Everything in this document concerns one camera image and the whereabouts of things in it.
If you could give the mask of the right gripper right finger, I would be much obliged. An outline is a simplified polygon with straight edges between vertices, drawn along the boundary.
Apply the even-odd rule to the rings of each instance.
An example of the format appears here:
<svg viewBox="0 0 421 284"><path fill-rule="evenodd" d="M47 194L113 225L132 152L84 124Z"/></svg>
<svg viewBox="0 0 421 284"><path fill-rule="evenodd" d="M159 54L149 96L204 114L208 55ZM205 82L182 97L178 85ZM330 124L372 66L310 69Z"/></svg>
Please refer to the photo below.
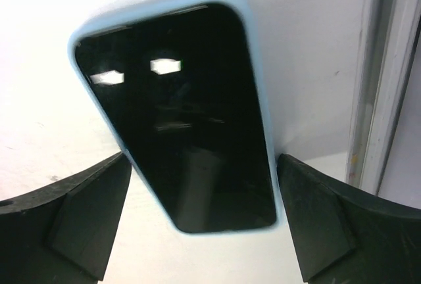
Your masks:
<svg viewBox="0 0 421 284"><path fill-rule="evenodd" d="M420 210L319 172L288 154L280 192L305 283L419 283Z"/></svg>

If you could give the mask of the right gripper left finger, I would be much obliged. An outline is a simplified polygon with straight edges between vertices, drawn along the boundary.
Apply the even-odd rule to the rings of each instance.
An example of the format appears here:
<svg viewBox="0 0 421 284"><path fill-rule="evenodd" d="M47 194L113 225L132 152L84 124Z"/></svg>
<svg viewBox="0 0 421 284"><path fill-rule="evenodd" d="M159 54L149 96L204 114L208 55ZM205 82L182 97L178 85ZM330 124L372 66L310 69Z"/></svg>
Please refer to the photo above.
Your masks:
<svg viewBox="0 0 421 284"><path fill-rule="evenodd" d="M132 165L116 153L70 177L1 201L2 283L99 283Z"/></svg>

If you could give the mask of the phone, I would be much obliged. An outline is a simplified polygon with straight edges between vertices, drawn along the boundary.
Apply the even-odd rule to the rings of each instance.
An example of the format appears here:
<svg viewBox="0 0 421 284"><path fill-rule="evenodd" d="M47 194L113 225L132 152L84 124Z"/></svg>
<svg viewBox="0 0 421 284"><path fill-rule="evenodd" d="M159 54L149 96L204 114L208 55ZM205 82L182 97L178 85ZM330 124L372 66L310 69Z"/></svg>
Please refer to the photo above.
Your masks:
<svg viewBox="0 0 421 284"><path fill-rule="evenodd" d="M99 13L68 58L170 223L268 231L282 198L259 38L247 0L148 0Z"/></svg>

